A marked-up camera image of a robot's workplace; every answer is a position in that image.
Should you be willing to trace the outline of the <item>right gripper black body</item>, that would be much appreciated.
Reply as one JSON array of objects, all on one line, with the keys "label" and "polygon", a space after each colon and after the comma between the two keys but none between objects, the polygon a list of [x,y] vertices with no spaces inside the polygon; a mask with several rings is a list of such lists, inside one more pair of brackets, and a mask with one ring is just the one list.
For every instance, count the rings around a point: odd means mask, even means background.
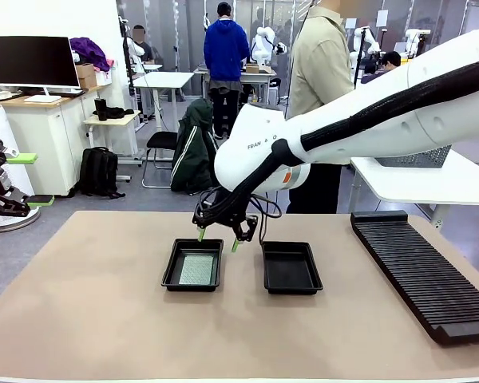
[{"label": "right gripper black body", "polygon": [[196,204],[192,222],[199,228],[220,224],[235,229],[251,228],[252,217],[247,216],[251,196],[236,195],[231,191],[202,191]]}]

